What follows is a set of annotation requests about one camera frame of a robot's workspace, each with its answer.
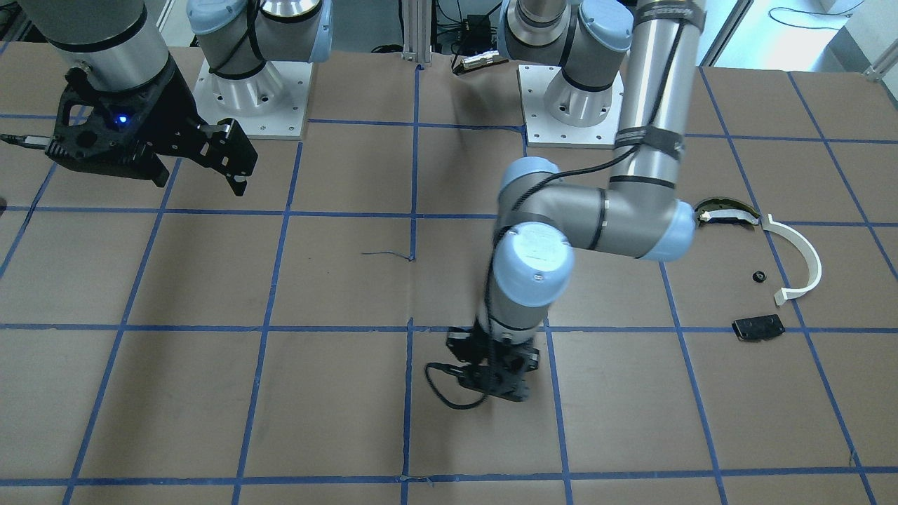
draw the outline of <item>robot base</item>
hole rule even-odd
[[[527,145],[544,147],[614,148],[623,105],[623,81],[617,74],[612,86],[612,106],[604,121],[586,128],[578,128],[556,120],[549,113],[545,100],[546,89],[559,66],[519,65],[518,83],[521,85],[521,104],[527,127]]]
[[[271,62],[286,83],[288,96],[279,100],[277,107],[261,115],[241,115],[221,107],[209,78],[209,64],[203,61],[199,78],[193,88],[199,115],[210,123],[225,117],[240,122],[249,138],[272,140],[299,140],[303,137],[308,112],[309,90],[312,85],[313,64],[294,61]]]

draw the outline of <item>floor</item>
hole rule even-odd
[[[199,50],[172,53],[193,82]],[[776,307],[806,267],[738,226],[670,264],[578,251],[531,399],[455,412],[422,368],[472,322],[504,168],[610,153],[525,145],[515,66],[434,59],[335,53],[304,141],[256,141],[242,198],[190,161],[158,190],[0,146],[0,503],[898,503],[880,86],[699,70],[680,197],[794,226],[821,284]],[[0,130],[50,133],[63,73],[44,45],[1,47]],[[786,332],[729,328],[765,314]]]

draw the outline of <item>robotic arm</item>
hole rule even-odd
[[[608,85],[622,53],[603,42],[618,38],[596,37],[591,27],[601,24],[595,17],[598,13],[617,15],[619,10],[611,6],[616,3],[584,0],[576,7],[565,0],[506,1],[505,26],[500,30],[505,30],[510,56],[564,63],[559,75],[569,86],[568,96],[579,97],[583,111],[590,109],[590,101],[601,103],[603,91],[595,90]],[[448,406],[472,408],[491,394],[516,402],[527,398],[523,375],[539,363],[533,336],[568,284],[573,248],[651,261],[673,261],[689,249],[695,230],[692,209],[676,199],[674,188],[703,5],[703,0],[638,2],[615,158],[564,174],[613,167],[607,190],[562,182],[558,166],[539,157],[521,158],[507,168],[477,319],[470,331],[453,329],[446,339],[454,356],[468,365],[429,363],[425,370],[428,383]],[[590,39],[578,35],[581,30],[588,31]],[[562,39],[568,49],[559,56]],[[594,42],[603,47],[576,49],[577,44],[586,47]],[[607,58],[613,72],[578,61],[598,57]],[[481,398],[468,404],[449,402],[430,380],[431,369],[456,376],[460,385],[481,392]]]
[[[70,64],[53,137],[2,135],[41,149],[70,170],[153,181],[169,173],[157,155],[184,156],[221,173],[235,195],[258,157],[233,119],[209,125],[141,0],[21,0]],[[90,111],[81,118],[82,111]]]

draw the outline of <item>white wall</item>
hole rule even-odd
[[[845,29],[864,51],[864,56],[875,61],[898,39],[898,2],[867,0],[851,16]],[[884,81],[892,94],[898,96],[898,67],[893,67]]]

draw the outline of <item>black rectangular part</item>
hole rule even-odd
[[[748,317],[733,321],[735,336],[741,341],[766,341],[786,331],[776,314]]]

